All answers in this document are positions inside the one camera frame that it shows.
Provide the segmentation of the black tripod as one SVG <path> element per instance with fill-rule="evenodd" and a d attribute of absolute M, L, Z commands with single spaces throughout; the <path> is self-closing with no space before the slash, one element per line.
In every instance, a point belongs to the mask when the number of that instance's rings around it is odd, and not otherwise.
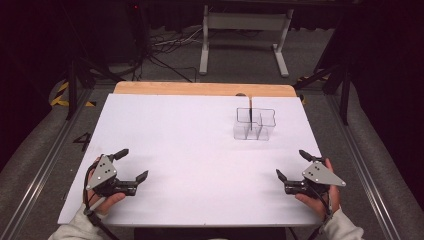
<path fill-rule="evenodd" d="M 94 74 L 92 70 L 95 70 L 106 79 L 111 79 L 115 82 L 122 81 L 122 78 L 112 73 L 105 67 L 101 67 L 87 58 L 73 57 L 68 65 L 68 95 L 69 95 L 69 106 L 67 120 L 71 120 L 75 115 L 80 104 L 77 98 L 77 82 L 80 82 L 83 88 L 93 89 L 96 81 L 94 80 Z"/>
<path fill-rule="evenodd" d="M 322 87 L 322 91 L 326 95 L 334 95 L 339 87 L 341 89 L 341 98 L 339 104 L 339 116 L 344 125 L 348 124 L 347 111 L 349 102 L 349 92 L 351 84 L 351 74 L 349 72 L 349 63 L 342 61 L 338 64 L 332 65 L 328 68 L 322 69 L 309 77 L 300 77 L 293 88 L 300 90 L 324 77 L 328 77 L 326 83 Z"/>

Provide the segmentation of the person's left hand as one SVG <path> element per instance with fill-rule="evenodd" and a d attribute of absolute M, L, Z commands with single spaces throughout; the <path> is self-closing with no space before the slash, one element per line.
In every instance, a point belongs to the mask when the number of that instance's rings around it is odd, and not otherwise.
<path fill-rule="evenodd" d="M 124 193 L 116 193 L 109 197 L 103 198 L 98 196 L 93 190 L 84 190 L 85 196 L 83 202 L 87 204 L 97 214 L 106 216 L 110 209 L 122 201 L 126 195 Z"/>

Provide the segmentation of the person's right hand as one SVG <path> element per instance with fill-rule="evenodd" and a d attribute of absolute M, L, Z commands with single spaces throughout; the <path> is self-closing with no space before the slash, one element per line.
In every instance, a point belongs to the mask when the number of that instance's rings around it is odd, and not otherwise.
<path fill-rule="evenodd" d="M 328 193 L 320 199 L 310 198 L 304 194 L 296 194 L 295 198 L 311 208 L 321 221 L 327 218 L 327 210 L 335 213 L 340 209 L 340 192 L 337 186 L 331 185 Z"/>

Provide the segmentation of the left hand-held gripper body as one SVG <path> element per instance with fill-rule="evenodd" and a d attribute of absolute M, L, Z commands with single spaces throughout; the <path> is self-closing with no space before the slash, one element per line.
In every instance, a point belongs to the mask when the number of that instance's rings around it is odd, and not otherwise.
<path fill-rule="evenodd" d="M 102 197 L 109 197 L 116 193 L 134 196 L 138 183 L 136 181 L 120 181 L 117 178 L 117 170 L 113 165 L 113 161 L 122 157 L 122 154 L 102 155 L 90 180 L 86 184 L 86 189 L 93 190 Z"/>

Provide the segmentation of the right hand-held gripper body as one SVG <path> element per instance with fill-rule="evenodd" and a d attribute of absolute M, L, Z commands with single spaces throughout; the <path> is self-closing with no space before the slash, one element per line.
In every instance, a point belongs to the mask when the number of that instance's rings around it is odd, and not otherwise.
<path fill-rule="evenodd" d="M 330 190 L 332 185 L 345 187 L 346 182 L 330 171 L 323 163 L 313 162 L 302 172 L 301 181 L 284 179 L 286 194 L 304 194 L 308 197 L 320 197 Z"/>

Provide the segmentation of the clear plastic organizer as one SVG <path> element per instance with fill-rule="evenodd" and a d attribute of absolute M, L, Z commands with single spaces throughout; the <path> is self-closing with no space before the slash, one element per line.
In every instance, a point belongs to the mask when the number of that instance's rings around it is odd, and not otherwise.
<path fill-rule="evenodd" d="M 253 108 L 253 131 L 250 131 L 248 108 L 238 108 L 233 136 L 236 140 L 268 141 L 275 127 L 274 109 Z"/>

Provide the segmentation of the wooden table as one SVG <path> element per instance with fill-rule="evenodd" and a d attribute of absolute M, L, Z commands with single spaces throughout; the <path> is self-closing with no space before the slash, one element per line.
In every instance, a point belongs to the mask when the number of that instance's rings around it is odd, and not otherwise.
<path fill-rule="evenodd" d="M 114 94 L 144 95 L 204 95 L 248 97 L 295 97 L 291 85 L 233 84 L 233 83 L 185 83 L 185 82 L 118 82 Z"/>

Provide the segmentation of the black equipment stand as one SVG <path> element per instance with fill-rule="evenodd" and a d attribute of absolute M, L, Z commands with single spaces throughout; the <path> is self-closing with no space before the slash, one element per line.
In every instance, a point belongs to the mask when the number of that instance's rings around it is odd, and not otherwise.
<path fill-rule="evenodd" d="M 137 64 L 142 66 L 144 59 L 148 55 L 148 39 L 144 19 L 145 10 L 140 1 L 141 0 L 128 0 L 126 3 L 126 11 L 130 30 L 136 46 Z"/>

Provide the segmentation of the white table cover sheet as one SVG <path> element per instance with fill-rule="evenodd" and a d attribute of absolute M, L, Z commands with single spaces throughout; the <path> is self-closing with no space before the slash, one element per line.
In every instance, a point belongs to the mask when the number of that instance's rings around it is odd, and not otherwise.
<path fill-rule="evenodd" d="M 240 96 L 111 94 L 59 216 L 65 224 L 80 207 L 84 176 L 96 157 L 128 149 L 115 162 L 118 177 L 148 170 L 133 197 L 115 205 L 106 223 L 132 227 L 307 226 L 315 213 L 289 196 L 290 180 L 308 167 L 299 150 L 319 155 L 297 97 L 255 97 L 252 108 L 275 110 L 268 141 L 236 140 Z"/>

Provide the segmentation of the grey metal stand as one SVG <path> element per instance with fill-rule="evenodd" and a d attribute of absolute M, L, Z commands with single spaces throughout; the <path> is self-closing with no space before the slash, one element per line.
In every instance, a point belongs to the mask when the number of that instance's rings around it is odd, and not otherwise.
<path fill-rule="evenodd" d="M 211 12 L 207 5 L 203 11 L 203 42 L 199 64 L 199 74 L 208 72 L 209 30 L 255 30 L 279 31 L 279 41 L 272 45 L 280 75 L 289 76 L 289 71 L 283 57 L 282 49 L 289 31 L 294 10 L 289 9 L 284 14 L 249 14 L 249 13 L 216 13 Z"/>

